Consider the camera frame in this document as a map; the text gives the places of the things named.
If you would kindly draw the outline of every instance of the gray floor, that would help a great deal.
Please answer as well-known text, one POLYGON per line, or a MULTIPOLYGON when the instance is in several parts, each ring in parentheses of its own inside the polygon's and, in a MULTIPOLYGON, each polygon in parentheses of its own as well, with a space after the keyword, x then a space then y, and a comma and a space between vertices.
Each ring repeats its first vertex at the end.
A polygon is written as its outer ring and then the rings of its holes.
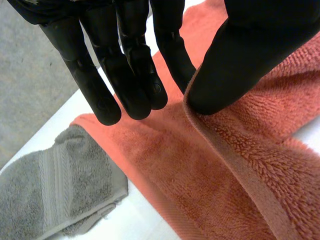
POLYGON ((0 0, 0 23, 1 169, 78 87, 39 27, 6 0, 0 0))

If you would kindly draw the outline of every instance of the fingertip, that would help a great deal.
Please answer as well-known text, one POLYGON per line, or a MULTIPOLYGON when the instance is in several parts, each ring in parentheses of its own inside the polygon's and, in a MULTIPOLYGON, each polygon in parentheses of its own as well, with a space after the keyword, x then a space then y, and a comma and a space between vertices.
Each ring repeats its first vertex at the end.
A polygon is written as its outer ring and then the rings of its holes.
POLYGON ((101 124, 112 126, 120 121, 122 116, 121 109, 114 98, 100 99, 96 106, 95 115, 101 124))

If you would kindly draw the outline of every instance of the terry cloth texture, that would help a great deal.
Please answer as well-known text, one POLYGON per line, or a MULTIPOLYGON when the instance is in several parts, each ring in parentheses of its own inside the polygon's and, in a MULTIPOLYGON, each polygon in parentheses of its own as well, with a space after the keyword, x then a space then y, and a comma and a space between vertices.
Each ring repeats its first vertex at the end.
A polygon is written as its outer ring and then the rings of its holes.
POLYGON ((79 126, 0 175, 0 240, 42 240, 87 232, 128 195, 128 180, 79 126))
MULTIPOLYGON (((185 13, 181 35, 195 66, 226 18, 222 0, 185 13)), ((292 134, 320 114, 320 34, 211 116, 193 113, 161 55, 153 60, 169 96, 164 109, 141 121, 122 111, 114 126, 93 114, 73 124, 182 239, 319 240, 320 157, 292 134)))

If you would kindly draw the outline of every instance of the gray towel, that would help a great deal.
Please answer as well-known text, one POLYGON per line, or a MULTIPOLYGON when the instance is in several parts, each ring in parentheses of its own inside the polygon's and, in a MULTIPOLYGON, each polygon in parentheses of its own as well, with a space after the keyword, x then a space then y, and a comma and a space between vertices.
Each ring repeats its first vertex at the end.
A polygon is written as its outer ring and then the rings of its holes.
POLYGON ((79 126, 0 175, 0 240, 83 234, 128 195, 128 180, 79 126))

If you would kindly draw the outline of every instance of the black finger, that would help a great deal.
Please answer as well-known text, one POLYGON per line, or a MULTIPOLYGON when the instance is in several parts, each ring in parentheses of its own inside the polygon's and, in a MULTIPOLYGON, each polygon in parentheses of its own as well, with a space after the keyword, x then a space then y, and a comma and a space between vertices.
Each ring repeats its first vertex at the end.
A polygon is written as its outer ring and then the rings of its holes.
POLYGON ((92 62, 79 20, 70 17, 40 27, 60 52, 97 119, 104 125, 117 123, 121 110, 92 62))
POLYGON ((196 72, 179 34, 182 26, 184 0, 150 0, 156 42, 172 78, 185 92, 196 72))
POLYGON ((121 52, 115 7, 110 4, 91 9, 80 16, 80 21, 88 33, 101 67, 128 115, 135 120, 146 118, 151 112, 150 103, 126 56, 121 52))
POLYGON ((320 19, 303 27, 255 28, 228 20, 216 33, 188 96, 201 114, 214 114, 241 98, 265 74, 308 41, 320 19))
POLYGON ((162 109, 168 102, 168 96, 157 74, 144 36, 149 1, 119 0, 116 1, 116 11, 123 51, 130 67, 147 95, 151 108, 162 109))

